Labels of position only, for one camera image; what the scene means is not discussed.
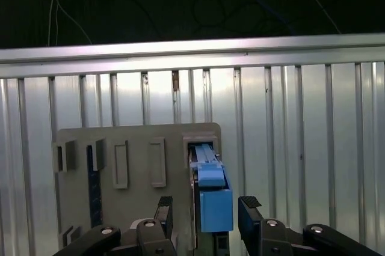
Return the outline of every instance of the metal panel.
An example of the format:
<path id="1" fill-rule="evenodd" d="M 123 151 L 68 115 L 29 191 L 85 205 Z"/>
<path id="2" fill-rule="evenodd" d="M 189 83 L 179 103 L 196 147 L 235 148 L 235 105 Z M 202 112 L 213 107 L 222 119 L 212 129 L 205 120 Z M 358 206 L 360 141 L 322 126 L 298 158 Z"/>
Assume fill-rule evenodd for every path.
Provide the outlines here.
<path id="1" fill-rule="evenodd" d="M 329 224 L 325 66 L 302 68 L 306 220 Z"/>
<path id="2" fill-rule="evenodd" d="M 203 89 L 203 70 L 192 71 L 192 81 L 194 83 L 193 104 L 194 104 L 194 123 L 205 122 L 205 100 Z"/>
<path id="3" fill-rule="evenodd" d="M 193 107 L 191 97 L 191 71 L 179 71 L 179 100 L 180 100 L 180 122 L 193 122 Z"/>
<path id="4" fill-rule="evenodd" d="M 100 110 L 99 75 L 86 75 L 82 79 L 84 93 L 84 115 L 86 127 L 100 127 L 102 122 Z"/>
<path id="5" fill-rule="evenodd" d="M 285 155 L 288 192 L 288 226 L 301 232 L 305 224 L 303 115 L 301 71 L 294 66 L 283 68 L 285 107 Z"/>
<path id="6" fill-rule="evenodd" d="M 14 220 L 11 218 L 11 199 L 13 184 L 10 182 L 8 175 L 7 145 L 9 143 L 8 136 L 8 101 L 7 101 L 7 80 L 0 79 L 0 213 L 1 213 L 1 229 L 2 239 L 0 252 L 5 256 L 15 255 L 17 249 L 16 230 L 14 229 Z"/>
<path id="7" fill-rule="evenodd" d="M 377 194 L 378 251 L 385 254 L 385 68 L 383 62 L 373 66 L 373 98 L 374 98 L 374 160 Z"/>
<path id="8" fill-rule="evenodd" d="M 143 124 L 141 74 L 117 74 L 116 85 L 117 124 L 119 126 Z"/>
<path id="9" fill-rule="evenodd" d="M 230 177 L 233 188 L 233 199 L 240 196 L 238 159 L 237 122 L 236 122 L 236 102 L 234 86 L 234 69 L 213 69 L 211 74 L 212 91 L 212 118 L 213 121 L 221 126 L 222 133 L 222 160 L 226 166 L 226 171 Z M 238 215 L 238 202 L 234 201 L 234 215 Z M 234 227 L 238 226 L 238 217 L 234 217 Z M 230 254 L 239 255 L 241 253 L 241 238 L 238 230 L 230 233 Z"/>
<path id="10" fill-rule="evenodd" d="M 151 124 L 174 123 L 171 71 L 149 72 L 149 105 Z"/>
<path id="11" fill-rule="evenodd" d="M 79 76 L 55 78 L 57 130 L 82 126 Z"/>
<path id="12" fill-rule="evenodd" d="M 235 197 L 257 196 L 294 230 L 335 225 L 384 253 L 384 46 L 385 35 L 349 35 L 0 51 L 2 62 L 32 58 L 0 65 L 14 77 L 1 80 L 0 255 L 57 247 L 58 129 L 208 121 L 221 126 Z M 54 78 L 22 80 L 37 75 Z"/>
<path id="13" fill-rule="evenodd" d="M 6 83 L 6 101 L 8 102 L 8 113 L 6 119 L 8 121 L 5 132 L 7 135 L 7 172 L 8 183 L 10 185 L 10 216 L 11 216 L 11 232 L 15 241 L 16 255 L 29 254 L 29 237 L 27 203 L 26 203 L 26 187 L 24 178 L 24 160 L 22 147 L 22 127 L 20 114 L 20 91 L 17 79 L 7 80 Z"/>
<path id="14" fill-rule="evenodd" d="M 100 75 L 100 105 L 102 127 L 112 126 L 111 81 L 109 74 Z"/>
<path id="15" fill-rule="evenodd" d="M 273 92 L 273 135 L 274 135 L 274 171 L 276 187 L 277 218 L 288 224 L 288 193 L 286 179 L 285 156 L 285 107 L 283 106 L 283 85 L 281 67 L 271 68 L 271 83 Z"/>
<path id="16" fill-rule="evenodd" d="M 262 204 L 260 212 L 270 211 L 265 68 L 242 68 L 242 104 L 246 195 L 255 195 Z"/>
<path id="17" fill-rule="evenodd" d="M 25 79 L 25 108 L 36 255 L 58 250 L 48 78 Z"/>
<path id="18" fill-rule="evenodd" d="M 377 193 L 376 170 L 374 159 L 374 119 L 373 119 L 373 63 L 361 64 L 362 87 L 362 140 L 364 168 L 364 203 L 365 203 L 365 244 L 377 250 Z"/>
<path id="19" fill-rule="evenodd" d="M 336 228 L 359 240 L 356 68 L 333 65 L 334 176 Z"/>

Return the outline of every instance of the aluminum rail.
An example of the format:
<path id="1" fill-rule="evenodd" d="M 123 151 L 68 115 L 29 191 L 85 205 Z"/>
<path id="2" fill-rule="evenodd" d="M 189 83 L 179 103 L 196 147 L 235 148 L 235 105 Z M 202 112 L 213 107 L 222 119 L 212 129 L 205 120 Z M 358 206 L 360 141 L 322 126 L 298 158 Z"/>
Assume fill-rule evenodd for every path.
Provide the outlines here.
<path id="1" fill-rule="evenodd" d="M 375 46 L 385 46 L 385 34 L 165 41 L 157 43 L 5 49 L 0 50 L 0 63 Z"/>
<path id="2" fill-rule="evenodd" d="M 0 78 L 385 60 L 385 34 L 0 50 Z"/>

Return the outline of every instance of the gray plastic bracket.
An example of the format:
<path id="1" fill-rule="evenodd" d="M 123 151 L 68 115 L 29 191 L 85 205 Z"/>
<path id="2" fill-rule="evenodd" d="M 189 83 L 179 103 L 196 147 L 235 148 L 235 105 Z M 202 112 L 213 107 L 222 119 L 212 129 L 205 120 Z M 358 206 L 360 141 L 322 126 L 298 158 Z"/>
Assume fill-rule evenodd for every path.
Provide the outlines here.
<path id="1" fill-rule="evenodd" d="M 76 169 L 76 143 L 75 141 L 58 142 L 55 144 L 55 170 L 67 172 Z"/>
<path id="2" fill-rule="evenodd" d="M 164 137 L 153 138 L 149 143 L 149 171 L 154 188 L 166 187 Z"/>
<path id="3" fill-rule="evenodd" d="M 92 147 L 92 165 L 94 171 L 99 171 L 105 167 L 105 140 L 100 139 L 96 141 L 86 142 L 86 146 Z"/>
<path id="4" fill-rule="evenodd" d="M 59 249 L 63 249 L 67 245 L 74 242 L 81 235 L 80 227 L 74 228 L 73 226 L 64 230 L 64 232 L 59 234 Z"/>
<path id="5" fill-rule="evenodd" d="M 185 159 L 186 168 L 189 168 L 188 145 L 193 143 L 212 143 L 214 151 L 219 151 L 218 138 L 214 132 L 194 132 L 183 134 L 183 158 Z"/>
<path id="6" fill-rule="evenodd" d="M 110 142 L 112 160 L 112 183 L 115 189 L 127 189 L 129 181 L 129 144 L 128 141 Z"/>

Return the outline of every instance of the blue block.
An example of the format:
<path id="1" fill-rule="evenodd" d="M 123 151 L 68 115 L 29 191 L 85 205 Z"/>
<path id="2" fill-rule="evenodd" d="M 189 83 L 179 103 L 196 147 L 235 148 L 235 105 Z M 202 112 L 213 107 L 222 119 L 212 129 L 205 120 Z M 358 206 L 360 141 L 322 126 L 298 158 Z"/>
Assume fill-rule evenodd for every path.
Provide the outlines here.
<path id="1" fill-rule="evenodd" d="M 198 168 L 198 186 L 199 187 L 224 187 L 223 164 L 217 159 L 214 151 L 209 145 L 197 145 L 195 147 L 197 154 L 196 167 Z"/>
<path id="2" fill-rule="evenodd" d="M 233 230 L 233 192 L 200 192 L 200 226 L 204 233 Z"/>
<path id="3" fill-rule="evenodd" d="M 198 166 L 199 187 L 224 187 L 223 168 L 220 164 L 202 164 Z"/>

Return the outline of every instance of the gray mounting board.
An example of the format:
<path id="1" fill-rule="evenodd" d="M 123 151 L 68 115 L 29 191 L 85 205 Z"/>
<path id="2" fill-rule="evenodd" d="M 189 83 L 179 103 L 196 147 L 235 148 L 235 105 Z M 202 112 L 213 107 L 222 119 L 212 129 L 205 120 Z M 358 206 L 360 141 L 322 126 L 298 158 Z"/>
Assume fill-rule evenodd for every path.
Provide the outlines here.
<path id="1" fill-rule="evenodd" d="M 134 220 L 152 218 L 160 197 L 171 195 L 178 255 L 192 255 L 192 193 L 186 151 L 189 142 L 200 141 L 213 142 L 221 153 L 219 125 L 60 130 L 54 162 L 61 246 L 91 228 L 87 165 L 87 148 L 91 146 L 93 170 L 100 175 L 103 224 L 125 232 Z"/>

